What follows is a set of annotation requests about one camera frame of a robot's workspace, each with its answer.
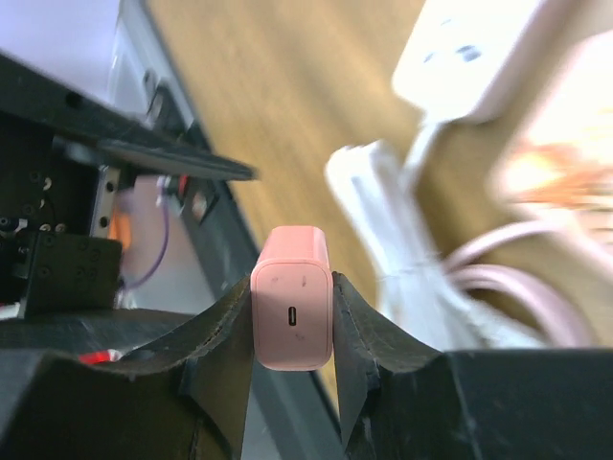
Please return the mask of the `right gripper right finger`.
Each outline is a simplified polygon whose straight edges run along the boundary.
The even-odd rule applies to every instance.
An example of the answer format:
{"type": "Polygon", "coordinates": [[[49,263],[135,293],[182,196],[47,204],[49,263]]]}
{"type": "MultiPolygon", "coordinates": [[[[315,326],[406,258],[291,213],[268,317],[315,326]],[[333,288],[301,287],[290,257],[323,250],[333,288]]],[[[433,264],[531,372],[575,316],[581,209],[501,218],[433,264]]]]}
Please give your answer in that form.
{"type": "Polygon", "coordinates": [[[350,459],[608,459],[606,349],[439,352],[334,281],[334,360],[350,459]]]}

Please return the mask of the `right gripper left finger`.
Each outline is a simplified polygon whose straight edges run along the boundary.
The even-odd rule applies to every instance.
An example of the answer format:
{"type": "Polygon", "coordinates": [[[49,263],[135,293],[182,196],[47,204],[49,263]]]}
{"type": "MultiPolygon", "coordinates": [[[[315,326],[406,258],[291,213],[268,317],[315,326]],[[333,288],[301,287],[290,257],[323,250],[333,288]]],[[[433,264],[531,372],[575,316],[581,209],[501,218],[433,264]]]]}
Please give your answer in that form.
{"type": "Polygon", "coordinates": [[[5,459],[237,459],[253,369],[247,280],[196,316],[1,324],[5,459]]]}

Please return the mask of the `pink plug adapter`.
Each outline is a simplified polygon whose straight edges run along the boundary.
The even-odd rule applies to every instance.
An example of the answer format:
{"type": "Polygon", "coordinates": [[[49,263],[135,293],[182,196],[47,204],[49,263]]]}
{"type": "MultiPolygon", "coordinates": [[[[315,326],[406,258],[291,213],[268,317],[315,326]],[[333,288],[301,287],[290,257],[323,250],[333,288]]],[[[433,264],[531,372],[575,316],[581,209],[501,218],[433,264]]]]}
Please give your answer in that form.
{"type": "Polygon", "coordinates": [[[275,371],[312,371],[332,353],[332,292],[325,233],[274,228],[250,276],[255,356],[275,371]]]}

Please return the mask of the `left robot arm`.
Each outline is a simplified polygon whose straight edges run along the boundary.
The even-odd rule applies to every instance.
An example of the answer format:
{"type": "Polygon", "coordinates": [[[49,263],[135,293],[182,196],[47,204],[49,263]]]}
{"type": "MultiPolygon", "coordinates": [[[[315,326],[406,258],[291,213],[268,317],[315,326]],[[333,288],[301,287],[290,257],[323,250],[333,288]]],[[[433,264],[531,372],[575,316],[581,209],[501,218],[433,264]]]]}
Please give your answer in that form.
{"type": "Polygon", "coordinates": [[[1,301],[22,318],[110,310],[119,191],[141,175],[251,180],[254,170],[1,58],[1,301]]]}

